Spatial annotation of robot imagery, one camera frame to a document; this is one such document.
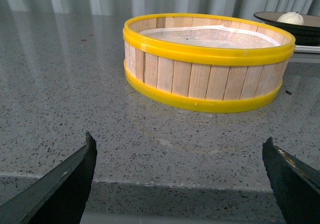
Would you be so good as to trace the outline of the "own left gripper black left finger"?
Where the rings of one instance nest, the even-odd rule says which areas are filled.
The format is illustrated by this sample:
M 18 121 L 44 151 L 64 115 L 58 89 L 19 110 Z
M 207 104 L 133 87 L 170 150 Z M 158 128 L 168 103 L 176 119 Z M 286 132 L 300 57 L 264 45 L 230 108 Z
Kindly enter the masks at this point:
M 85 145 L 0 207 L 2 224 L 78 224 L 89 198 L 97 144 L 89 132 Z

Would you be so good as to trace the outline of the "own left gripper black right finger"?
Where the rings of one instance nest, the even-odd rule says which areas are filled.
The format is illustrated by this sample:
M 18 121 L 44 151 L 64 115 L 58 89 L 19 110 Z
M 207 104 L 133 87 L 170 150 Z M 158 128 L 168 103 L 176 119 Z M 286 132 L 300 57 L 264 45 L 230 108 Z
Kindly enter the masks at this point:
M 262 159 L 277 205 L 287 224 L 320 222 L 320 172 L 274 145 L 262 145 Z

